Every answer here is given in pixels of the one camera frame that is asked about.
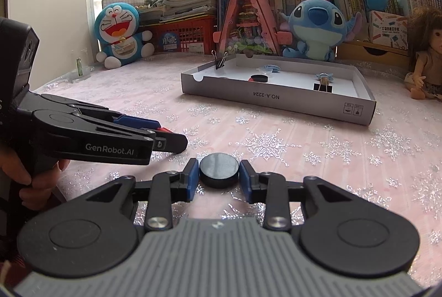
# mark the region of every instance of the red plastic crate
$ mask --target red plastic crate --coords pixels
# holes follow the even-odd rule
[[[216,23],[216,16],[203,15],[178,22],[154,24],[147,28],[152,32],[151,42],[155,46],[155,51],[210,54],[212,50],[216,50],[216,44],[213,40],[213,33],[217,30]],[[178,36],[176,49],[163,49],[162,39],[166,33],[174,33]]]

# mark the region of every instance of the black hockey puck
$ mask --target black hockey puck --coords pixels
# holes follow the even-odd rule
[[[199,164],[199,178],[206,186],[226,189],[238,182],[238,161],[220,152],[207,155]]]
[[[269,81],[269,77],[267,75],[252,75],[250,78],[258,83],[266,83]]]

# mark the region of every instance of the white cardboard box tray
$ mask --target white cardboard box tray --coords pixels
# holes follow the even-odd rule
[[[277,65],[267,83],[248,81],[264,65]],[[332,93],[314,90],[316,74],[333,74]],[[211,61],[181,73],[183,93],[369,125],[376,100],[353,66],[304,59],[243,54],[229,56],[216,70]]]

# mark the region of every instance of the wooden drawer box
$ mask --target wooden drawer box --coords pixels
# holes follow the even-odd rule
[[[336,60],[368,61],[408,70],[410,58],[407,54],[405,50],[355,40],[338,46]]]

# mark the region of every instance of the gray gripper base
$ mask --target gray gripper base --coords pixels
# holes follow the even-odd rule
[[[255,219],[183,219],[149,232],[125,262],[103,274],[59,280],[31,273],[23,297],[410,297],[406,274],[356,280],[310,262],[284,232]]]

